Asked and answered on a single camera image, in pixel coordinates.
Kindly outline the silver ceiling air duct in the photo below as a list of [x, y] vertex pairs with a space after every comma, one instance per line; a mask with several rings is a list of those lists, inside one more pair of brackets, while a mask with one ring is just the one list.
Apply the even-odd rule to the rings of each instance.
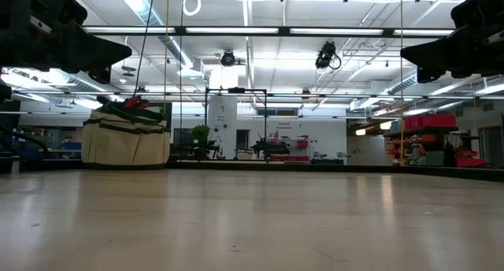
[[[123, 0], [133, 13], [144, 23], [150, 27], [165, 27], [166, 23], [161, 14], [154, 7], [154, 0]], [[165, 45], [167, 51], [173, 58], [179, 62], [184, 68], [192, 68], [193, 60], [185, 54], [180, 44], [170, 35], [158, 36], [161, 43]]]

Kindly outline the black background frame station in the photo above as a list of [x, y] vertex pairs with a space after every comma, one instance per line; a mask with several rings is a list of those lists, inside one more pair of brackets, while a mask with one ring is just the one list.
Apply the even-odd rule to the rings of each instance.
[[[204, 106], [204, 125], [206, 125], [206, 126], [208, 126], [208, 93], [210, 91], [211, 91], [210, 88], [206, 88], [205, 94], [204, 94], [204, 103], [203, 103], [203, 106]], [[239, 130], [238, 129], [238, 126], [239, 126], [239, 114], [238, 114], [239, 98], [257, 99], [260, 103], [262, 103], [265, 106], [265, 109], [267, 109], [268, 92], [265, 89], [246, 89], [244, 87], [234, 87], [234, 88], [227, 89], [227, 95], [237, 97], [237, 123], [236, 123], [237, 130], [236, 130], [236, 135], [237, 135], [237, 131]], [[211, 129], [210, 129], [209, 137], [211, 140], [213, 140]], [[225, 158], [219, 158], [217, 155], [217, 152], [215, 153], [215, 156], [212, 157], [212, 159], [218, 159], [218, 160], [224, 159], [225, 161], [230, 161]], [[236, 156], [237, 156], [237, 152], [235, 149], [235, 157], [232, 160], [234, 160], [236, 158]]]

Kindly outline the shelf rack with red bins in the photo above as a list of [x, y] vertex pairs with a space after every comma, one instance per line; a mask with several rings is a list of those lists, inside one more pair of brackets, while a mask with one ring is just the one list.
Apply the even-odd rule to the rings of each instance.
[[392, 165], [455, 167], [455, 148], [448, 136], [457, 130], [452, 113], [404, 117], [392, 121], [384, 135], [385, 153]]

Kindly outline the red and black gardening glove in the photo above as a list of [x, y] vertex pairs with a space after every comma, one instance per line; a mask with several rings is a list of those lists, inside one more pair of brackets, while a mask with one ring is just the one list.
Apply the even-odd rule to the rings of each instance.
[[140, 97], [128, 98], [123, 102], [125, 108], [140, 108], [146, 109], [150, 107], [150, 102]]

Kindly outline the red floor bin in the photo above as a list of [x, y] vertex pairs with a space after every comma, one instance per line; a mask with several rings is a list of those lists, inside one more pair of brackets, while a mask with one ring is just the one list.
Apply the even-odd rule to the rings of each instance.
[[457, 158], [456, 165], [458, 168], [478, 168], [486, 165], [486, 160], [482, 158]]

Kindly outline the white building pillar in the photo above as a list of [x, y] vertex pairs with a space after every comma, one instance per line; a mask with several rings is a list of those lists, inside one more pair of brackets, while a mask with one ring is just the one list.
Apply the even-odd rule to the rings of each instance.
[[227, 89], [238, 86], [239, 76], [231, 69], [210, 72], [208, 93], [208, 127], [212, 139], [220, 147], [219, 158], [232, 160], [236, 149], [237, 97], [227, 95]]

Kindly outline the green background potted plant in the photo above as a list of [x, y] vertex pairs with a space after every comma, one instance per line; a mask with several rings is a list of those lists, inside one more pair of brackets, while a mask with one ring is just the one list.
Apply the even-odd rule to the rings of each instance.
[[202, 160], [208, 157], [209, 153], [209, 134], [210, 128], [204, 124], [197, 125], [192, 128], [193, 136], [193, 152], [197, 160]]

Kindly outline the black overhead light bar beam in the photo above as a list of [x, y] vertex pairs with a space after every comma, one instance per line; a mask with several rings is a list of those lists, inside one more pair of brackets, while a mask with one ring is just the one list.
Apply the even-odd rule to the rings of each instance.
[[449, 35], [453, 29], [439, 28], [315, 28], [315, 27], [142, 27], [85, 26], [92, 35], [169, 35], [176, 36], [273, 36], [430, 39]]

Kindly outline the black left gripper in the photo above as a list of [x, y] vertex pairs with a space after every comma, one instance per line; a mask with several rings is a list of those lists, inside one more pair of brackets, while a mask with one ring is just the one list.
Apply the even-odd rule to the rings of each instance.
[[86, 19], [76, 0], [0, 0], [0, 67], [85, 72], [109, 84], [112, 65], [132, 49], [87, 33]]

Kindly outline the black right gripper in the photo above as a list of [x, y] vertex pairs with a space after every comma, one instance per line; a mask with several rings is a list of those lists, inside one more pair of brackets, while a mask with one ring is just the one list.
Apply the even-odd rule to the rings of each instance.
[[455, 79], [504, 72], [504, 0], [464, 0], [450, 11], [455, 29], [436, 41], [408, 46], [401, 58], [417, 66], [417, 81], [449, 73]]

